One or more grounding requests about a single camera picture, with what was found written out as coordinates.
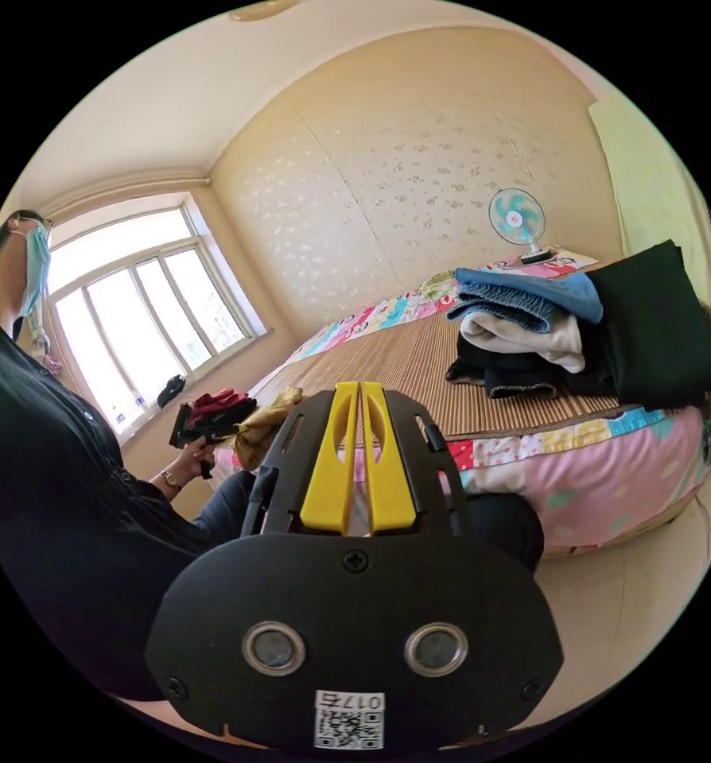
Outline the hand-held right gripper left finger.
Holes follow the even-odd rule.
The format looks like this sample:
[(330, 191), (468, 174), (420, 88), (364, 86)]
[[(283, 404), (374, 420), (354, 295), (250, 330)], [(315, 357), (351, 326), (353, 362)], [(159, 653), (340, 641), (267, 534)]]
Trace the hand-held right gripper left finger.
[(349, 530), (358, 410), (359, 384), (352, 381), (337, 385), (300, 511), (301, 523), (309, 531)]

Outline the person's left hand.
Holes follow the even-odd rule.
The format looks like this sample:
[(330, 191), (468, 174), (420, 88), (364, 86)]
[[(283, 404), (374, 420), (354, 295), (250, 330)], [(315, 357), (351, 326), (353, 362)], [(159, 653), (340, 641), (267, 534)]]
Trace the person's left hand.
[(178, 455), (173, 473), (183, 484), (196, 478), (210, 479), (216, 462), (215, 448), (204, 437), (189, 443)]

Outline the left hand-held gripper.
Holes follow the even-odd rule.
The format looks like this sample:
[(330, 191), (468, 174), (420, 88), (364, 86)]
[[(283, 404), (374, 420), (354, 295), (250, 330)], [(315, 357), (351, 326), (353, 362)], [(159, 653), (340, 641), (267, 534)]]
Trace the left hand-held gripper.
[(169, 445), (178, 451), (199, 440), (207, 446), (219, 446), (238, 434), (239, 402), (184, 403), (178, 410)]

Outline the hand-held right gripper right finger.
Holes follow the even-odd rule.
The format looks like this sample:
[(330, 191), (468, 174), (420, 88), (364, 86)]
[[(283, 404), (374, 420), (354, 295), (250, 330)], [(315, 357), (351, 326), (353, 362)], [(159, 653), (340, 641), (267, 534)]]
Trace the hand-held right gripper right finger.
[(360, 399), (370, 531), (409, 530), (416, 512), (386, 393), (381, 385), (366, 381), (360, 384)]

